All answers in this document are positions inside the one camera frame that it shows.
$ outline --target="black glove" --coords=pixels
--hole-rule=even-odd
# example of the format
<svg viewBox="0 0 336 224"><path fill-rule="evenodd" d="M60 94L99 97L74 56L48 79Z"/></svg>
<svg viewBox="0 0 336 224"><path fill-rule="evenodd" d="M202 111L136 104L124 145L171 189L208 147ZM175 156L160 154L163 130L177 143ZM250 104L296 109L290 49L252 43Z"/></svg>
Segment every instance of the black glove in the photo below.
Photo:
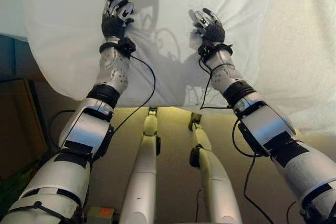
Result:
<svg viewBox="0 0 336 224"><path fill-rule="evenodd" d="M197 33L202 35L202 38L205 40L223 43L225 31L222 27L222 23L211 10L203 8L203 12L210 18L206 17L200 11L195 12L196 24L194 24L194 26L197 27Z"/></svg>
<svg viewBox="0 0 336 224"><path fill-rule="evenodd" d="M232 45L224 44L225 31L222 23L217 16L209 9L203 8L209 17L206 17L202 12L195 12L197 34L203 38L201 46L198 48L198 54L201 55L201 60L205 63L212 55L221 50L226 50L232 55Z"/></svg>
<svg viewBox="0 0 336 224"><path fill-rule="evenodd" d="M133 3L128 0L122 0L113 6L113 1L107 0L101 22L101 30L106 40L110 37L122 39L125 36L127 24L134 22L134 19L129 18L133 13Z"/></svg>

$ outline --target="black cable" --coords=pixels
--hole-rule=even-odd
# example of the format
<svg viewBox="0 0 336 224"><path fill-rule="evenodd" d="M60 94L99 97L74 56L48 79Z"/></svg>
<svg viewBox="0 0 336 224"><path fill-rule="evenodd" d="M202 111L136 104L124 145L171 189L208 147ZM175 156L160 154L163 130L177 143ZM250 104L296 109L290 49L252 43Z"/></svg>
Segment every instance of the black cable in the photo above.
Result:
<svg viewBox="0 0 336 224"><path fill-rule="evenodd" d="M116 131L136 112L136 111L138 111L140 108L142 108L146 103L148 103L148 101L153 97L153 95L154 95L154 92L155 92L155 87L156 87L156 78L155 78L155 74L154 74L154 72L153 72L153 69L146 63L146 62L144 62L143 60L141 60L141 59L138 59L137 57L135 57L135 56L132 56L131 55L131 57L133 58L133 59L136 59L136 60L138 60L138 61L140 61L141 63L143 63L143 64L145 64L147 67L148 67L148 69L150 70L150 72L152 73L152 75L153 75L153 80L154 80L154 84L153 84L153 90L152 90L152 93L151 93L151 95L148 97L148 99L142 104L142 105L140 105L136 110L134 110L129 116L127 116L125 119L124 119L124 121L122 121L119 125L118 125L118 127L117 128L115 128L115 131L114 131L114 133L113 134L115 134L116 133Z"/></svg>
<svg viewBox="0 0 336 224"><path fill-rule="evenodd" d="M272 220L271 220L271 218L256 204L256 203L254 203L247 195L246 195L246 190L247 190L247 183L248 183L248 179L249 179L249 177L250 177L250 174L251 174L251 171L252 171L252 168L253 168L253 166L254 166L254 164L255 164L255 162L256 162L256 154L254 154L254 156L253 156L253 160L252 160L252 163L251 163L251 165L250 165L250 168L249 168L249 170L248 170L248 172L247 172L247 175L246 175L246 179L245 179L245 184L244 184L244 197L253 205L253 206L255 206L264 216L265 216L265 218L269 221L269 223L271 223L271 224L275 224Z"/></svg>
<svg viewBox="0 0 336 224"><path fill-rule="evenodd" d="M200 196L200 192L203 191L202 189L198 190L197 196L196 196L196 216L195 216L195 222L198 220L198 209L199 209L199 204L198 204L198 198Z"/></svg>
<svg viewBox="0 0 336 224"><path fill-rule="evenodd" d="M61 111L59 111L59 112L57 112L56 114L54 114L52 117L51 117L51 119L50 119L50 121L49 121L49 123L48 123L48 137L49 137L49 139L50 139L50 141L51 141L51 144L52 144L52 146L53 147L55 147L56 149L60 149L60 147L55 143L55 141L53 140L53 137L52 137L52 135L51 135L51 126L52 126L52 124L53 124L53 122L54 122L54 120L56 119L56 117L58 117L58 115L61 115L62 113L74 113L75 112L75 110L61 110Z"/></svg>
<svg viewBox="0 0 336 224"><path fill-rule="evenodd" d="M211 81L211 77L212 77L212 71L211 69L208 67L207 64L205 64L203 61L202 63L209 69L210 72L208 72L205 68L202 67L201 65L201 61L202 59L200 58L198 60L198 65L200 66L200 68L202 68L203 71L207 72L207 74L209 75L209 79L208 79L208 83L206 84L206 88L205 88L205 91L204 91L204 96L203 96L203 102L202 102L202 105L200 107L200 110L203 110L203 109L219 109L219 110L223 110L223 109L232 109L229 105L227 107L212 107L212 106L206 106L204 107L204 103L205 103L205 97L206 97L206 92L208 90L208 87L209 87L209 84L210 84L210 81ZM223 65L231 65L231 64L221 64L219 66L217 66L216 68L220 67L220 66L223 66Z"/></svg>
<svg viewBox="0 0 336 224"><path fill-rule="evenodd" d="M254 155L251 155L251 154L247 154L245 152L243 152L242 150L240 150L236 144L236 140L235 140L235 130L236 130L236 126L237 126L237 123L239 122L239 119L236 120L235 124L233 125L233 128L232 128L232 143L234 145L234 147L236 148L237 151L239 151L241 154L243 154L244 156L246 157L262 157L261 155L257 155L257 154L254 154Z"/></svg>
<svg viewBox="0 0 336 224"><path fill-rule="evenodd" d="M289 210L290 208L296 203L296 201L292 202L289 207L287 208L287 211L286 211L286 223L289 224Z"/></svg>
<svg viewBox="0 0 336 224"><path fill-rule="evenodd" d="M203 71L207 72L208 75L210 75L211 70L210 70L210 72L208 72L205 68L203 68L202 65L201 65L201 60L202 60L201 58L198 60L198 65L199 65L199 67L202 68Z"/></svg>

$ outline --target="robot forearm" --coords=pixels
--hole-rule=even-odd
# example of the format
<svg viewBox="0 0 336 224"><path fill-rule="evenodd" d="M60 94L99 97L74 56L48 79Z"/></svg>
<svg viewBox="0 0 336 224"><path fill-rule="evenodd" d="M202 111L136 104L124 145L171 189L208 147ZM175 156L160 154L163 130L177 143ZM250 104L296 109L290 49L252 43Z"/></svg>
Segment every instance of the robot forearm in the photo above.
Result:
<svg viewBox="0 0 336 224"><path fill-rule="evenodd" d="M336 164L295 137L290 121L240 77L231 53L220 50L204 61L212 70L212 86L240 119L238 128L253 151L276 164L297 196L305 221L324 223L335 211Z"/></svg>
<svg viewBox="0 0 336 224"><path fill-rule="evenodd" d="M112 1L103 12L107 42L100 47L97 83L64 127L59 152L36 173L2 223L82 223L92 163L109 146L113 109L127 87L130 53L135 51L123 36L133 4L122 0L113 7Z"/></svg>

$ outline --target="white sheet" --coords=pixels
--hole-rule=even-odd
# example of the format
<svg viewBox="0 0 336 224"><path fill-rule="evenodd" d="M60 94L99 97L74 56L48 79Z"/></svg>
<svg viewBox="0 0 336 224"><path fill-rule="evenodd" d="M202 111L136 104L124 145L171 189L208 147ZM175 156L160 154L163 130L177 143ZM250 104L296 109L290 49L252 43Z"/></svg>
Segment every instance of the white sheet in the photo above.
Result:
<svg viewBox="0 0 336 224"><path fill-rule="evenodd" d="M28 40L40 69L59 93L83 99L98 72L103 42L101 12L106 0L24 0ZM135 23L127 31L137 45L135 56L156 75L156 93L148 105L190 106L201 103L207 75L197 65L200 40L192 36L189 10L208 7L224 22L234 44L239 69L254 83L262 20L269 0L132 0ZM119 106L140 105L151 92L148 69L132 60L130 84ZM222 104L220 96L211 104Z"/></svg>
<svg viewBox="0 0 336 224"><path fill-rule="evenodd" d="M199 107L207 75L197 65L200 41L191 36L188 11L206 6L224 22L234 63L250 84L300 130L336 134L335 0L132 1L136 22L127 35L137 45L134 55L157 77L148 105ZM74 99L85 97L98 72L104 2L23 0L34 57L51 86ZM149 71L132 61L129 88L118 105L141 104L151 88ZM226 105L216 91L206 104Z"/></svg>

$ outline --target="black tape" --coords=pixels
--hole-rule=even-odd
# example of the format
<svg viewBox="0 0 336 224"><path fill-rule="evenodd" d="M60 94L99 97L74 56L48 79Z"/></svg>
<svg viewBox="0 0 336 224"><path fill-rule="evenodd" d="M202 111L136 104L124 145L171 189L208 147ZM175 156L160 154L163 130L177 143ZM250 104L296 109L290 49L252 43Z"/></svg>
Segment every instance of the black tape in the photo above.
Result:
<svg viewBox="0 0 336 224"><path fill-rule="evenodd" d="M286 145L286 143L292 141L293 139L288 134L287 131L280 133L273 137L270 141L264 144L264 147L269 150L272 156L276 155L279 149Z"/></svg>
<svg viewBox="0 0 336 224"><path fill-rule="evenodd" d="M70 192L70 191L66 191L66 190L63 190L63 189L58 189L56 194L66 196L66 197L72 199L74 202L76 202L78 206L81 206L81 202L80 202L80 199L78 198L78 196L76 194Z"/></svg>
<svg viewBox="0 0 336 224"><path fill-rule="evenodd" d="M73 154L73 153L60 153L55 159L54 162L57 161L66 161L75 163L77 165L80 165L84 169L86 168L87 159L84 157L81 157L79 155Z"/></svg>
<svg viewBox="0 0 336 224"><path fill-rule="evenodd" d="M309 152L309 150L302 147L297 142L291 142L287 143L276 152L273 152L272 156L274 156L276 161L285 168L289 161L306 152Z"/></svg>
<svg viewBox="0 0 336 224"><path fill-rule="evenodd" d="M113 87L106 84L95 85L87 95L87 98L101 100L113 109L116 107L120 94Z"/></svg>
<svg viewBox="0 0 336 224"><path fill-rule="evenodd" d="M25 197L28 197L28 196L31 196L31 195L35 195L35 194L38 194L38 191L40 191L40 189L34 189L34 190L31 190L29 192L27 192L22 198L25 198Z"/></svg>
<svg viewBox="0 0 336 224"><path fill-rule="evenodd" d="M86 145L86 144L81 144L81 143L77 143L77 142L73 142L73 141L69 141L66 140L65 147L70 148L70 149L75 149L77 152L81 152L81 153L91 153L93 147Z"/></svg>
<svg viewBox="0 0 336 224"><path fill-rule="evenodd" d="M96 161L96 160L100 159L102 156L105 155L105 153L107 151L107 148L110 145L113 133L114 133L114 129L111 125L109 125L109 129L107 130L107 133L106 133L101 145L99 146L96 154L93 156L93 159L92 159L93 161Z"/></svg>
<svg viewBox="0 0 336 224"><path fill-rule="evenodd" d="M318 188L316 188L315 190L311 191L310 193L307 194L307 196L305 196L305 198L302 201L302 207L306 208L306 206L312 201L314 200L317 196L319 196L321 193L324 193L325 191L328 191L332 189L331 186L329 184L324 184Z"/></svg>
<svg viewBox="0 0 336 224"><path fill-rule="evenodd" d="M232 83L223 93L224 98L233 108L236 103L247 96L256 92L246 81L237 81Z"/></svg>

